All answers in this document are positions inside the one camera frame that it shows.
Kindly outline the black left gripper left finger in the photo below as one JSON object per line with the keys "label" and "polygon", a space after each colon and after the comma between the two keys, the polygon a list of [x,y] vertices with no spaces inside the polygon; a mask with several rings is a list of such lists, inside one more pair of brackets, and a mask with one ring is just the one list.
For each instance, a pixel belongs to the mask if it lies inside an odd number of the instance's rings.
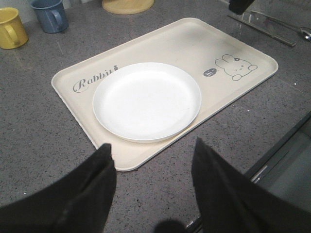
{"label": "black left gripper left finger", "polygon": [[0,209],[2,233],[101,233],[116,190],[110,144],[68,175]]}

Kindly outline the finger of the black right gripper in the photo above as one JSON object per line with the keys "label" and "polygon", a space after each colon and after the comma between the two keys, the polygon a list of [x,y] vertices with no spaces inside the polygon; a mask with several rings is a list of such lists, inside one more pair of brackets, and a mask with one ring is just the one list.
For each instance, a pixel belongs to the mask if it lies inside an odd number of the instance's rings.
{"label": "finger of the black right gripper", "polygon": [[229,10],[236,14],[243,14],[253,3],[253,0],[229,0]]}

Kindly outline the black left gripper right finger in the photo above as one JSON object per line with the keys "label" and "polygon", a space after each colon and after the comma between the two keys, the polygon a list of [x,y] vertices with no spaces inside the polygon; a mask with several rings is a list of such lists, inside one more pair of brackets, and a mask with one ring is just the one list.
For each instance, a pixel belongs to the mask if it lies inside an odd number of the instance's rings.
{"label": "black left gripper right finger", "polygon": [[200,138],[191,168],[205,233],[309,233],[310,213],[252,183]]}

